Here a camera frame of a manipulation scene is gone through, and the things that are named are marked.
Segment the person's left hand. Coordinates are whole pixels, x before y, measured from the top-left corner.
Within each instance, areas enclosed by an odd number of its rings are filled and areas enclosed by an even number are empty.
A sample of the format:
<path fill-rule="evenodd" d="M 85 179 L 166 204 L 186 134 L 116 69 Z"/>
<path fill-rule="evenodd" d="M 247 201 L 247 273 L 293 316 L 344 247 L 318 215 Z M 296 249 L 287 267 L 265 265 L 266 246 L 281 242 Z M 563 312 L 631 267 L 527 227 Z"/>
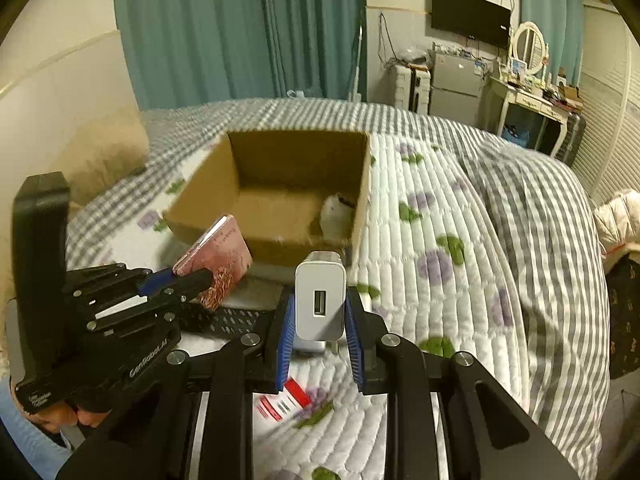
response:
<path fill-rule="evenodd" d="M 63 427 L 81 425 L 96 428 L 107 416 L 108 412 L 89 412 L 82 408 L 72 408 L 70 404 L 61 401 L 30 416 L 29 419 L 36 426 L 50 432 L 50 434 L 58 434 Z"/>

